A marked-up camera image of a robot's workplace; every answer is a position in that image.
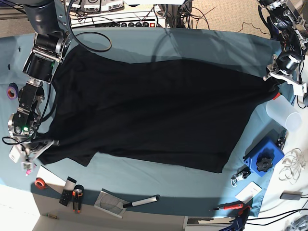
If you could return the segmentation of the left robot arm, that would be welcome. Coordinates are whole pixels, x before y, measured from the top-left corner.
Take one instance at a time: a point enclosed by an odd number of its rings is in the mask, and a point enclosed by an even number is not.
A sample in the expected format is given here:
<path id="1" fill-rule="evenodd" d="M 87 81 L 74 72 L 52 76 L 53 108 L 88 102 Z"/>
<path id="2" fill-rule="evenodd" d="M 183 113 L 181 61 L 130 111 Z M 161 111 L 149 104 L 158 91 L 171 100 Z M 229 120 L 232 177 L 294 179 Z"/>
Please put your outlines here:
<path id="1" fill-rule="evenodd" d="M 304 59 L 308 51 L 305 20 L 288 0 L 259 0 L 258 13 L 268 28 L 270 38 L 278 40 L 281 53 L 272 57 L 264 80 L 275 78 L 293 86 L 293 94 L 304 96 L 307 83 L 302 79 Z"/>

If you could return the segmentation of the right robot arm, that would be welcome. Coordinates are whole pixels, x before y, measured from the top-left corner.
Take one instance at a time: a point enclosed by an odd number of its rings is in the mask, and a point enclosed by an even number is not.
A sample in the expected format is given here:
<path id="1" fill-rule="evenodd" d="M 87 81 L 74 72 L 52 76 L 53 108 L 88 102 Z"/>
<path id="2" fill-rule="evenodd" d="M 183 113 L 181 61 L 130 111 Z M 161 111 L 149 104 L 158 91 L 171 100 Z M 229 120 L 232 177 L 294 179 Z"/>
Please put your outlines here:
<path id="1" fill-rule="evenodd" d="M 44 96 L 44 84 L 51 84 L 54 72 L 64 60 L 69 47 L 69 32 L 66 28 L 66 2 L 60 0 L 16 0 L 22 5 L 35 36 L 23 73 L 28 81 L 18 94 L 19 105 L 8 121 L 9 136 L 2 141 L 11 145 L 9 157 L 20 161 L 22 169 L 32 171 L 34 160 L 56 142 L 36 138 L 45 111 L 40 110 Z"/>

